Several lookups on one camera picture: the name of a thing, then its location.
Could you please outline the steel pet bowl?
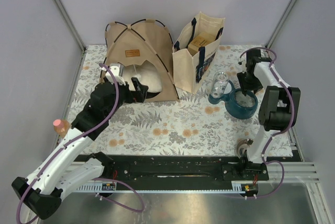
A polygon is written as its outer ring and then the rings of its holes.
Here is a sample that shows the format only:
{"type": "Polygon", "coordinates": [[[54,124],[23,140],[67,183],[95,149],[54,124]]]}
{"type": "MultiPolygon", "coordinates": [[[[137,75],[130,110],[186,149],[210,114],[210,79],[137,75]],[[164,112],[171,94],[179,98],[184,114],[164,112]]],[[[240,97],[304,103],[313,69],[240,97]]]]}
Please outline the steel pet bowl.
{"type": "Polygon", "coordinates": [[[236,145],[236,155],[238,158],[244,156],[246,150],[253,144],[252,139],[240,139],[236,145]]]}

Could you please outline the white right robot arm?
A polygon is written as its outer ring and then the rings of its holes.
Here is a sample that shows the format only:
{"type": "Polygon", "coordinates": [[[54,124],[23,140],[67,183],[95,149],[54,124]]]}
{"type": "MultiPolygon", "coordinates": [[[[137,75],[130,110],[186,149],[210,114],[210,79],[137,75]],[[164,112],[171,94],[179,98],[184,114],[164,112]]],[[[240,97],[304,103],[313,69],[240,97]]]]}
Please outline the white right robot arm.
{"type": "Polygon", "coordinates": [[[239,155],[238,175],[252,180],[267,175],[266,159],[273,139],[294,126],[298,114],[301,91],[291,87],[275,69],[275,59],[263,57],[261,47],[243,52],[245,70],[237,74],[243,95],[265,90],[258,114],[260,128],[254,139],[243,139],[236,147],[239,155]]]}

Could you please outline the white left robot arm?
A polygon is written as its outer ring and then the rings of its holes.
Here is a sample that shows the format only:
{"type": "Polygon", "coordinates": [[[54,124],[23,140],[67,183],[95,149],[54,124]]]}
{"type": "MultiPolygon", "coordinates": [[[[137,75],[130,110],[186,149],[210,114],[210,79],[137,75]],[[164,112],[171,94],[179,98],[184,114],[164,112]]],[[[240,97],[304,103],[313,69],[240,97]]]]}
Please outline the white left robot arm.
{"type": "Polygon", "coordinates": [[[19,198],[17,223],[20,223],[22,205],[45,220],[57,211],[69,194],[91,180],[111,182],[134,190],[124,182],[126,176],[118,180],[113,178],[115,162],[102,152],[91,154],[82,166],[65,174],[77,156],[108,127],[109,119],[123,103],[144,102],[148,87],[135,77],[131,81],[134,91],[129,90],[128,84],[109,81],[97,84],[83,110],[72,122],[66,137],[48,158],[29,176],[14,179],[12,188],[19,198]]]}

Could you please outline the cream fluffy pillow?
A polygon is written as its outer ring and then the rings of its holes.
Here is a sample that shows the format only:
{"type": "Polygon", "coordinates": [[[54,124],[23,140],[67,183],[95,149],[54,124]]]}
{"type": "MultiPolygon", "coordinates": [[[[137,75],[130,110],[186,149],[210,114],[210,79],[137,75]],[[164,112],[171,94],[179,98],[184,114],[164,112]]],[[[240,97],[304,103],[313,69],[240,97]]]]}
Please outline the cream fluffy pillow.
{"type": "Polygon", "coordinates": [[[129,84],[130,91],[135,91],[131,81],[132,77],[136,77],[142,85],[148,86],[149,93],[160,93],[162,91],[160,75],[149,61],[144,61],[141,65],[126,66],[122,77],[129,84]]]}

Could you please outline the teal double pet bowl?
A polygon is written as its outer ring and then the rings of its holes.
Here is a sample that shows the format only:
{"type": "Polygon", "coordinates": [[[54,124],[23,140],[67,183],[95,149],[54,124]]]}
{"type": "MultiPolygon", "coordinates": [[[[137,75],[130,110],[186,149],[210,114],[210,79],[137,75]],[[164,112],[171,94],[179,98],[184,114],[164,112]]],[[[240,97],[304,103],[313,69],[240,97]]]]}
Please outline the teal double pet bowl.
{"type": "Polygon", "coordinates": [[[224,102],[226,111],[237,119],[251,118],[258,107],[257,97],[250,91],[244,95],[240,88],[235,88],[232,81],[228,81],[224,94],[220,98],[213,98],[209,93],[208,101],[214,105],[224,102]]]}

